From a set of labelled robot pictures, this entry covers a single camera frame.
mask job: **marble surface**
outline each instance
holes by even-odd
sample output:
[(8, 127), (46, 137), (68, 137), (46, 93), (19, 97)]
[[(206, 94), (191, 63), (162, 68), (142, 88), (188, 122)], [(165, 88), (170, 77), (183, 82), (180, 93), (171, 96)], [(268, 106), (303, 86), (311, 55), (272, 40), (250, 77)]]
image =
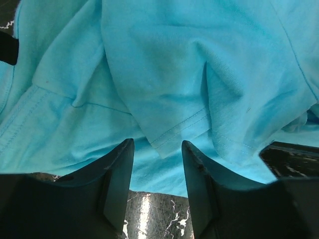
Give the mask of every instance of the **marble surface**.
[[(13, 33), (19, 0), (0, 0), (0, 31)], [(40, 180), (58, 176), (36, 173)], [(119, 239), (193, 239), (188, 199), (173, 195), (129, 192), (123, 234)]]

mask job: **turquoise fabric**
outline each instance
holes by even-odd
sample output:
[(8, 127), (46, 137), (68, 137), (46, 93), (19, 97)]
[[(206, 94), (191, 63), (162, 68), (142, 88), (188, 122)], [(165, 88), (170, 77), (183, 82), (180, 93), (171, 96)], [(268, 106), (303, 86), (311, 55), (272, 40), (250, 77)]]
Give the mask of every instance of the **turquoise fabric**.
[(65, 175), (133, 138), (131, 189), (187, 196), (189, 140), (271, 182), (263, 147), (319, 147), (318, 23), (317, 0), (22, 0), (0, 172)]

